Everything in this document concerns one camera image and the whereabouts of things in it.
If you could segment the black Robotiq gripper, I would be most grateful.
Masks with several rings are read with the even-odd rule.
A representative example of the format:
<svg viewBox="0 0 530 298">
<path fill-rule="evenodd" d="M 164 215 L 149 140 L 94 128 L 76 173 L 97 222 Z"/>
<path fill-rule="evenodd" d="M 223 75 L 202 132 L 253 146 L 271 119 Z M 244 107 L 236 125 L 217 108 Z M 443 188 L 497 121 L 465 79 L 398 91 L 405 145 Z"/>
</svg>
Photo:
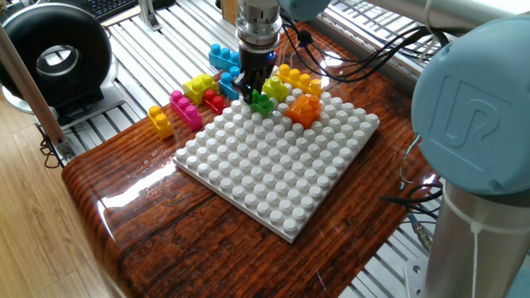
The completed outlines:
<svg viewBox="0 0 530 298">
<path fill-rule="evenodd" d="M 243 95 L 243 101 L 251 104 L 253 100 L 253 86 L 261 93 L 264 84 L 270 78 L 277 61 L 276 45 L 257 46 L 250 43 L 239 44 L 239 59 L 241 72 L 234 77 L 234 85 Z"/>
</svg>

